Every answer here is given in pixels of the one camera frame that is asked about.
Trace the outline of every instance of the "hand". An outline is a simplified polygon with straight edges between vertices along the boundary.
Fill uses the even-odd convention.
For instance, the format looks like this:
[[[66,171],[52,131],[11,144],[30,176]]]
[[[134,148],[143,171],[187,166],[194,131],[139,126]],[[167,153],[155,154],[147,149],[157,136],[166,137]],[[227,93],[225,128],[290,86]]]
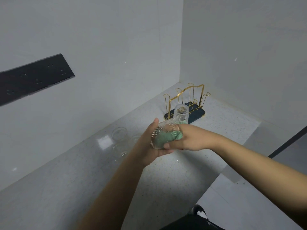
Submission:
[[[217,133],[190,124],[179,124],[179,128],[182,131],[182,139],[166,143],[164,148],[187,149],[191,151],[211,149],[214,151],[219,144],[219,140],[223,137]]]
[[[152,163],[157,157],[173,152],[173,150],[169,149],[154,149],[151,146],[151,134],[158,126],[158,123],[159,120],[155,118],[146,131],[141,135],[130,153],[130,155],[134,156],[144,167]]]

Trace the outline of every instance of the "quartz countertop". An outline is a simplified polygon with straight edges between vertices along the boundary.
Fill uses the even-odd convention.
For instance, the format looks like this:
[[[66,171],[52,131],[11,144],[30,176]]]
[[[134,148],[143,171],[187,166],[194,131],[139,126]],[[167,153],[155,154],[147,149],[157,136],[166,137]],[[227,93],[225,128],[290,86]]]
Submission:
[[[140,135],[155,117],[166,113],[164,93],[177,95],[178,83],[72,147],[0,192],[1,229],[71,229],[101,192],[120,164],[112,154],[116,127],[127,139]],[[194,98],[199,100],[195,90]],[[186,91],[183,101],[189,101]],[[172,108],[178,100],[172,101]],[[260,122],[213,97],[206,115],[192,124],[244,144]],[[159,229],[185,215],[226,166],[211,150],[175,151],[144,169],[122,229]]]

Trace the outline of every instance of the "left hand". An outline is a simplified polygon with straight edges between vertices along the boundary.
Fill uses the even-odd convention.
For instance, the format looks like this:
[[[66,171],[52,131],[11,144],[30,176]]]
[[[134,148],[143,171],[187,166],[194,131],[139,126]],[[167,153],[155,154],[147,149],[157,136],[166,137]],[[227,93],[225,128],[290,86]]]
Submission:
[[[170,154],[173,150],[170,149],[154,149],[151,146],[151,134],[159,124],[158,118],[148,126],[148,128],[141,135],[140,139],[136,142],[132,151],[131,156],[134,156],[144,167],[152,163],[157,157],[165,154]]]

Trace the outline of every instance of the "green cloth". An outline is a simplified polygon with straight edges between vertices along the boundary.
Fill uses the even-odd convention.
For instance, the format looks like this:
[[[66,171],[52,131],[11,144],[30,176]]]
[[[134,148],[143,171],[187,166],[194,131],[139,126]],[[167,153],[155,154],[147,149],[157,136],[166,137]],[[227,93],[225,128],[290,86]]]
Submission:
[[[155,138],[155,145],[157,148],[164,148],[165,143],[171,142],[173,140],[179,140],[182,138],[181,131],[160,131]]]

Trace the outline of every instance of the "right hand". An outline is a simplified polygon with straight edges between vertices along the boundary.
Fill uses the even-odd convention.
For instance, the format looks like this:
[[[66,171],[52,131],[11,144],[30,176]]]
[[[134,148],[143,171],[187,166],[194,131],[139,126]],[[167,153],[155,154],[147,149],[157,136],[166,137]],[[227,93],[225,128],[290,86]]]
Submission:
[[[190,124],[179,124],[179,128],[182,131],[182,139],[164,144],[165,149],[214,150],[219,140],[223,137],[217,133]]]

